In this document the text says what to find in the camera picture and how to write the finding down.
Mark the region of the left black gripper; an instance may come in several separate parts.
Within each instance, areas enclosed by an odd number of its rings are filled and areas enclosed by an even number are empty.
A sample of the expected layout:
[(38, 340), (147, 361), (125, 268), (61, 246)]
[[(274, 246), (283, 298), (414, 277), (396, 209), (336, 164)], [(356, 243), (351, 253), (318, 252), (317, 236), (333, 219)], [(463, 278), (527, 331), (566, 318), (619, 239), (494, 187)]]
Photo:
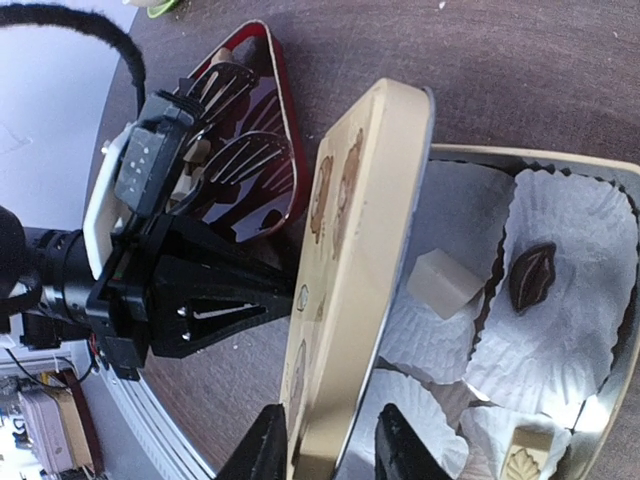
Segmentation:
[(118, 378), (138, 380), (149, 350), (185, 358), (286, 317), (294, 289), (292, 274), (200, 221), (136, 216), (115, 235), (86, 310), (106, 363)]

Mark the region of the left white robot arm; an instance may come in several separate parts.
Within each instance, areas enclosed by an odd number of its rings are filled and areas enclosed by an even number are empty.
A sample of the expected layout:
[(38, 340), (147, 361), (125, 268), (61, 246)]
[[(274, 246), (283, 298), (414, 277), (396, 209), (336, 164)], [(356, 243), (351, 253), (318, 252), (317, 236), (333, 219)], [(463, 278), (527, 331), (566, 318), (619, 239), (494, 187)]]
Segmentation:
[(182, 359), (291, 312), (295, 279), (200, 221), (160, 215), (119, 235), (101, 273), (81, 231), (25, 228), (1, 211), (1, 317), (21, 314), (95, 335), (118, 378), (147, 355)]

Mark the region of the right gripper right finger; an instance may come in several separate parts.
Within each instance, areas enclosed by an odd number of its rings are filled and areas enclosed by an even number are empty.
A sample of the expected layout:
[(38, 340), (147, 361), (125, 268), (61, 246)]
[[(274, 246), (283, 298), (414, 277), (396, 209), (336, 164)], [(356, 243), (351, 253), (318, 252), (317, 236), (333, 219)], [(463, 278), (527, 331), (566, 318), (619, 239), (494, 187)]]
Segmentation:
[(374, 469), (378, 480), (450, 479), (393, 403), (378, 416)]

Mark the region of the beige chocolate piece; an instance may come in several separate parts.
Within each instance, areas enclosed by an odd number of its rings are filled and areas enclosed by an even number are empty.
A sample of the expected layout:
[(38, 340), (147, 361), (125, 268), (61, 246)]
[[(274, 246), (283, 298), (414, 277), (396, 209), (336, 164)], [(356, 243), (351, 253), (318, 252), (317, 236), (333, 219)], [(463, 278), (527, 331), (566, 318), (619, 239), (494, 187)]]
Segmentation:
[(407, 281), (408, 292), (448, 320), (481, 291), (484, 282), (441, 249), (416, 258)]

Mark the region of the cream chocolate piece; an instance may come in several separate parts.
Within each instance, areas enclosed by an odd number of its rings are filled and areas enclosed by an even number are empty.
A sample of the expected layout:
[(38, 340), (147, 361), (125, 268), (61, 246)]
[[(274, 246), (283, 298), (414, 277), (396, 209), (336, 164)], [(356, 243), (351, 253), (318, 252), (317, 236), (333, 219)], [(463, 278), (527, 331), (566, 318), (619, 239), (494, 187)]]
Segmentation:
[(500, 480), (538, 480), (549, 459), (554, 432), (533, 426), (514, 429)]

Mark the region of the bear print tin lid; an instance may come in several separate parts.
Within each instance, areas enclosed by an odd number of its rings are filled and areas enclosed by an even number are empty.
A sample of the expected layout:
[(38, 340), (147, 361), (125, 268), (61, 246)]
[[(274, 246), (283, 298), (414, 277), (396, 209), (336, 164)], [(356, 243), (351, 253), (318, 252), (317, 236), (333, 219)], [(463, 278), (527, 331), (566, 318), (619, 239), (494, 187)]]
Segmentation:
[(322, 138), (280, 400), (289, 479), (330, 479), (373, 368), (431, 145), (433, 94), (383, 78)]

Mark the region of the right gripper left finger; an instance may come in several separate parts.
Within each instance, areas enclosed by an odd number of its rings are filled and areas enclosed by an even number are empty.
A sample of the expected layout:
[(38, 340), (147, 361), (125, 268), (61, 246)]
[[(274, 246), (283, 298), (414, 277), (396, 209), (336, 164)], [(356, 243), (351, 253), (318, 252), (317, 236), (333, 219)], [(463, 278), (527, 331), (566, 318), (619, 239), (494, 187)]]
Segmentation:
[(217, 473), (216, 479), (283, 480), (286, 478), (287, 446), (283, 405), (266, 405)]

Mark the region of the dark shell chocolate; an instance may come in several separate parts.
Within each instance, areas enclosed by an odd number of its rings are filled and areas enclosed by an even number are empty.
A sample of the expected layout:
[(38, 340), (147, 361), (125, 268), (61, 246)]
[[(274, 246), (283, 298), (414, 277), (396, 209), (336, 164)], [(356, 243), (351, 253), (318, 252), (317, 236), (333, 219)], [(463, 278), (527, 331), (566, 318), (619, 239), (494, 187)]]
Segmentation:
[(509, 298), (517, 314), (543, 302), (556, 279), (554, 242), (541, 243), (522, 253), (509, 274)]

